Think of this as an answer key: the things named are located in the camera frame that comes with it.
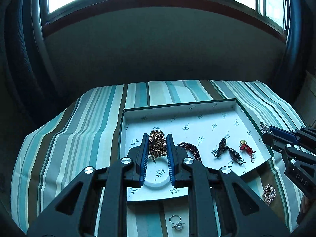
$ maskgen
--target dark wall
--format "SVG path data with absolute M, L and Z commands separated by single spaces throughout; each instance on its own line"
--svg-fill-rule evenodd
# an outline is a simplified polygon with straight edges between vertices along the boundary
M 21 112 L 7 86 L 4 65 L 7 63 L 4 47 L 4 13 L 11 0 L 0 0 L 0 207 L 9 214 L 11 179 L 16 158 L 26 135 L 35 130 L 33 123 Z
M 311 48 L 311 55 L 308 61 L 308 71 L 311 74 L 316 76 L 316 11 L 314 11 L 313 28 L 314 28 L 314 36 L 313 36 L 313 42 L 312 42 L 312 48 Z
M 73 100 L 93 87 L 140 81 L 268 82 L 285 51 L 284 43 L 239 20 L 170 7 L 105 13 L 45 42 Z
M 7 90 L 2 65 L 0 64 L 0 202 L 11 213 L 11 179 L 16 158 L 26 135 L 35 126 L 17 107 Z

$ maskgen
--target gold chain necklace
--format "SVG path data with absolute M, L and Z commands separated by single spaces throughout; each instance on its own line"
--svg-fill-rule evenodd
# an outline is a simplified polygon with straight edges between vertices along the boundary
M 152 130 L 149 135 L 149 157 L 155 162 L 155 159 L 166 154 L 165 134 L 161 130 Z

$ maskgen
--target striped bedsheet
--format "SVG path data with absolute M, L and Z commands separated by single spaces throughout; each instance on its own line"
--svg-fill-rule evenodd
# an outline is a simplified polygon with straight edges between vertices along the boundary
M 95 88 L 25 138 L 12 177 L 14 221 L 26 232 L 84 167 L 99 169 L 116 161 L 124 108 L 228 98 L 238 98 L 258 125 L 262 121 L 285 130 L 304 125 L 287 102 L 258 81 L 155 81 Z M 270 207 L 293 231 L 302 192 L 284 170 L 281 155 L 275 153 L 243 179 L 259 196 L 266 184 L 274 186 L 277 196 Z M 171 228 L 173 214 L 179 214 L 185 223 L 181 231 Z M 188 222 L 187 197 L 128 204 L 128 237 L 188 236 Z

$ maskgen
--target metal pivot cap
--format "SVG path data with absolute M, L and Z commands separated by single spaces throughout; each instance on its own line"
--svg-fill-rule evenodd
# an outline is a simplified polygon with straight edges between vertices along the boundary
M 222 167 L 222 172 L 223 172 L 224 174 L 229 174 L 230 171 L 231 171 L 231 170 L 230 170 L 229 167 L 227 167 L 227 166 Z
M 192 159 L 192 158 L 185 158 L 185 159 L 184 159 L 184 163 L 186 163 L 186 164 L 192 164 L 192 163 L 193 163 L 193 159 Z
M 93 169 L 93 167 L 91 167 L 91 166 L 88 166 L 88 167 L 86 167 L 86 168 L 84 169 L 84 172 L 85 172 L 86 174 L 91 174 L 93 171 L 94 171 L 94 169 Z
M 121 160 L 121 162 L 122 162 L 123 164 L 129 164 L 131 161 L 132 161 L 132 160 L 131 160 L 130 158 L 128 158 L 128 157 L 122 158 L 122 160 Z

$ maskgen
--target white box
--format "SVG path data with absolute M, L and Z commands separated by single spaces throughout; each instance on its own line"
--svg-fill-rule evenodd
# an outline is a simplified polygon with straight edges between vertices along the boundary
M 162 130 L 165 136 L 172 134 L 175 145 L 180 142 L 196 145 L 204 166 L 213 169 L 228 166 L 238 176 L 257 168 L 273 156 L 271 148 L 262 142 L 260 129 L 237 99 L 124 110 L 118 149 L 120 158 L 127 156 L 130 148 L 139 146 L 143 134 L 150 134 L 153 129 Z M 238 165 L 228 151 L 219 158 L 214 157 L 224 137 L 227 145 L 239 152 L 246 163 Z M 246 140 L 255 151 L 254 163 L 250 155 L 239 150 L 240 140 Z M 148 159 L 144 186 L 140 189 L 128 188 L 127 200 L 158 200 L 187 194 L 187 188 L 171 186 L 167 159 L 162 157 L 157 164 Z

